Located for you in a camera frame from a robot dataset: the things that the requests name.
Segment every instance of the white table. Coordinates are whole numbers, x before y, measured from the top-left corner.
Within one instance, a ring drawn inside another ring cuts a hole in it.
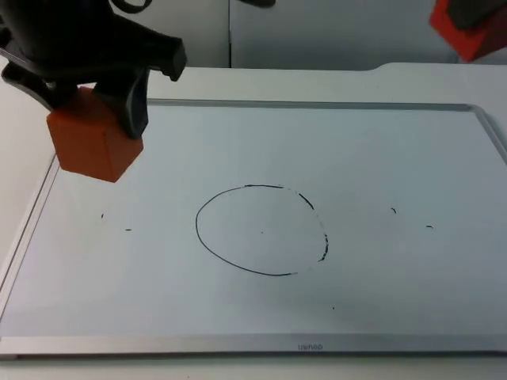
[[[0,259],[15,248],[53,154],[46,111],[0,85]],[[255,101],[472,103],[507,135],[507,66],[392,63],[365,72],[187,69],[174,84],[153,73],[149,97]],[[2,267],[0,276],[6,270]],[[229,358],[0,365],[2,378],[503,378],[507,359]]]

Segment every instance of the black marker line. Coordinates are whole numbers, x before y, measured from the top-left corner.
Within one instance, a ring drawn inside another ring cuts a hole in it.
[[[270,187],[270,188],[282,188],[282,187],[277,187],[277,186],[270,186],[270,185],[263,185],[263,184],[248,184],[246,186],[242,186],[240,188],[252,188],[252,187],[256,187],[256,186],[259,186],[259,187]],[[216,196],[214,196],[213,198],[211,198],[208,202],[206,202],[200,209],[199,211],[197,212],[197,215],[196,215],[196,233],[197,233],[197,238],[199,239],[200,243],[210,252],[212,253],[213,255],[215,255],[216,257],[218,257],[220,260],[222,261],[225,261],[226,263],[232,265],[233,267],[236,267],[236,268],[239,268],[239,269],[242,269],[243,271],[247,271],[247,272],[250,272],[250,273],[256,273],[258,275],[264,275],[264,276],[272,276],[272,277],[283,277],[283,276],[291,276],[291,275],[295,275],[297,274],[297,272],[293,272],[293,273],[280,273],[280,274],[276,274],[276,273],[264,273],[264,272],[259,272],[259,271],[254,271],[253,269],[248,269],[248,268],[245,268],[245,267],[242,267],[241,265],[237,265],[233,262],[230,262],[229,260],[227,259],[224,259],[223,257],[221,257],[218,253],[215,253],[213,252],[213,250],[211,248],[209,248],[206,243],[204,243],[202,237],[200,236],[199,234],[199,215],[200,215],[200,212],[207,206],[210,204],[210,202],[212,202],[213,200],[215,200],[216,198],[218,198],[219,196],[222,196],[223,194],[227,194],[228,192],[233,192],[235,190],[239,190],[240,188],[231,188],[229,190],[226,190],[225,192],[220,192],[218,193]]]
[[[306,198],[303,194],[301,194],[300,192],[298,192],[298,196],[300,196],[301,198],[303,198],[303,199],[304,199],[304,201],[305,201],[306,203],[308,203],[308,206],[310,206],[310,207],[311,207],[311,209],[312,209],[313,211],[315,211],[315,207],[314,207],[314,205],[313,205],[313,204],[311,204],[311,203],[310,203],[310,201],[309,201],[309,200],[308,200],[308,199],[307,199],[307,198]]]
[[[233,267],[242,269],[243,271],[247,271],[247,272],[250,272],[250,273],[255,273],[255,274],[263,275],[263,276],[271,276],[271,277],[285,277],[285,276],[297,275],[298,272],[291,272],[291,273],[266,273],[266,272],[254,271],[253,269],[248,269],[248,268],[242,267],[241,265],[237,265],[237,264],[235,264],[235,263],[233,263],[233,262],[231,262],[231,261],[229,261],[227,259],[224,259],[218,253],[214,252],[211,248],[209,248],[206,245],[206,243],[204,243],[204,241],[203,241],[203,239],[202,239],[202,237],[200,236],[200,233],[199,233],[199,215],[202,212],[202,210],[207,205],[209,205],[213,200],[215,200],[216,198],[218,198],[219,196],[227,194],[228,192],[233,192],[233,191],[236,191],[236,190],[240,190],[242,188],[280,188],[280,189],[282,189],[282,188],[284,188],[284,186],[275,186],[275,185],[271,185],[271,184],[246,184],[246,185],[238,187],[238,188],[230,188],[229,190],[225,190],[223,192],[218,193],[216,196],[213,196],[208,202],[206,202],[205,204],[203,204],[201,206],[201,208],[199,209],[199,211],[196,214],[196,235],[197,235],[197,238],[199,239],[200,243],[213,256],[218,257],[221,261],[224,261],[224,262],[232,265]],[[311,204],[311,202],[307,198],[305,198],[302,194],[300,194],[298,192],[296,192],[296,194],[298,194],[301,198],[303,198],[305,200],[305,202],[311,207],[311,209],[313,211],[315,211],[313,204]],[[320,226],[321,226],[322,230],[324,230],[324,225],[322,224],[322,221],[320,219],[319,219],[319,223],[320,223]],[[324,259],[326,258],[326,255],[328,253],[328,250],[329,250],[329,238],[328,238],[326,232],[324,232],[324,238],[326,240],[326,248],[324,250],[324,255],[322,256],[322,259],[319,260],[318,262],[324,261]]]
[[[283,186],[275,186],[273,184],[246,184],[243,187],[244,188],[284,188]]]
[[[326,239],[326,248],[324,249],[324,254],[322,255],[322,259],[318,261],[320,263],[321,261],[324,261],[326,259],[327,253],[330,249],[330,239],[327,237],[327,234],[324,233],[324,239]]]

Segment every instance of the orange block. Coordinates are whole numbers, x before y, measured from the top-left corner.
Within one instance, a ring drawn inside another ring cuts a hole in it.
[[[143,151],[143,140],[127,137],[115,114],[86,87],[47,122],[60,166],[69,172],[116,182]]]
[[[463,61],[471,62],[507,46],[507,6],[474,28],[459,30],[447,14],[448,5],[449,0],[438,0],[429,23],[457,51]]]

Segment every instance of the whiteboard frame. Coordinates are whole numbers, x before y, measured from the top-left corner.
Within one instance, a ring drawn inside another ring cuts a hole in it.
[[[172,101],[150,99],[149,105],[239,108],[378,109],[472,112],[507,164],[501,132],[486,113],[471,104],[411,103],[311,103],[283,101]],[[7,271],[0,279],[0,320],[9,301],[23,258],[59,170],[53,158],[30,216],[17,244],[6,258]],[[196,353],[456,353],[505,354],[507,334],[415,335],[415,334],[242,334],[217,336],[111,337],[111,336],[1,336],[0,358],[61,355],[149,355]]]

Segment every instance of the whiteboard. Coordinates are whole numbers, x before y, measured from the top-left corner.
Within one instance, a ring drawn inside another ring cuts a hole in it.
[[[2,339],[506,334],[484,120],[344,107],[151,105],[116,184],[57,172]]]

